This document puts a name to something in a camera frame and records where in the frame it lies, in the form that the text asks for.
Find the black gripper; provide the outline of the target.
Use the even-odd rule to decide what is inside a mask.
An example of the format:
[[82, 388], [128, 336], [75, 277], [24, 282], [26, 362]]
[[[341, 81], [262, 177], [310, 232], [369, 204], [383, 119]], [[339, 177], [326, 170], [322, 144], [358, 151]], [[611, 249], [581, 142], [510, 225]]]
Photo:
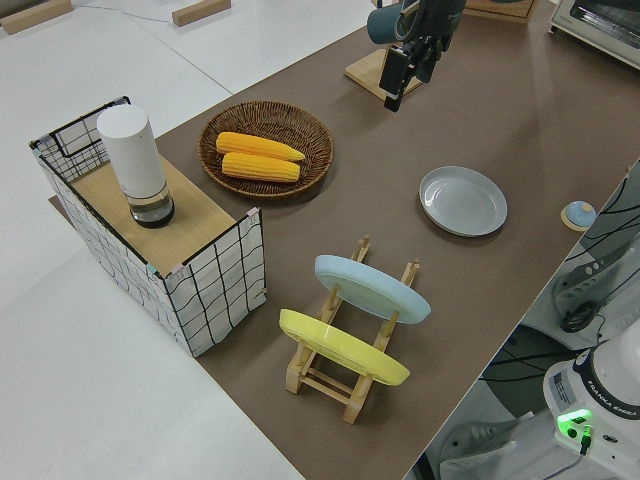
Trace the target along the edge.
[[401, 47], [391, 46], [385, 56], [379, 87], [385, 92], [384, 107], [398, 111], [411, 78], [429, 83], [442, 50], [447, 51], [456, 31], [465, 0], [420, 0], [402, 2], [402, 42], [420, 42], [415, 61]]

